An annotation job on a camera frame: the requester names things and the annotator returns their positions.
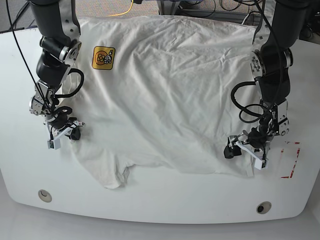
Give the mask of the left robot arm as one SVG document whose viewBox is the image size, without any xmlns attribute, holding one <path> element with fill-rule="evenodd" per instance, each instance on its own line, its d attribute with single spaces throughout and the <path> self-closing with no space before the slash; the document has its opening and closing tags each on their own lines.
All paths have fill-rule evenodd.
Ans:
<svg viewBox="0 0 320 240">
<path fill-rule="evenodd" d="M 278 0 L 276 1 L 272 21 L 268 21 L 261 5 L 255 5 L 261 15 L 260 23 L 265 23 L 269 29 L 269 37 L 261 46 L 251 52 L 250 67 L 252 81 L 244 81 L 233 87 L 230 93 L 232 103 L 240 110 L 252 117 L 251 123 L 258 123 L 250 132 L 243 131 L 245 140 L 240 135 L 228 137 L 223 151 L 226 159 L 240 156 L 242 150 L 250 146 L 255 151 L 262 151 L 262 162 L 267 161 L 267 147 L 275 136 L 284 136 L 289 131 L 287 117 L 291 83 L 289 68 L 294 63 L 291 47 L 299 38 L 306 17 L 315 0 Z M 259 90 L 260 101 L 257 104 L 262 113 L 249 110 L 250 105 L 240 105 L 235 97 L 239 88 L 256 86 Z"/>
</svg>

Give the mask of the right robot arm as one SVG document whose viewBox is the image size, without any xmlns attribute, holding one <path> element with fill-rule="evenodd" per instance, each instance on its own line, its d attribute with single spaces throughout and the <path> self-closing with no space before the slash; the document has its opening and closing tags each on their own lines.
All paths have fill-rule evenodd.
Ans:
<svg viewBox="0 0 320 240">
<path fill-rule="evenodd" d="M 39 77 L 35 95 L 29 104 L 30 113 L 43 116 L 49 149 L 60 148 L 60 138 L 79 140 L 84 123 L 72 117 L 72 108 L 61 106 L 60 99 L 76 95 L 84 84 L 84 73 L 74 68 L 82 43 L 81 27 L 74 0 L 32 0 L 31 10 L 42 38 L 42 53 L 36 67 Z M 59 94 L 69 74 L 78 74 L 80 82 L 70 93 Z"/>
</svg>

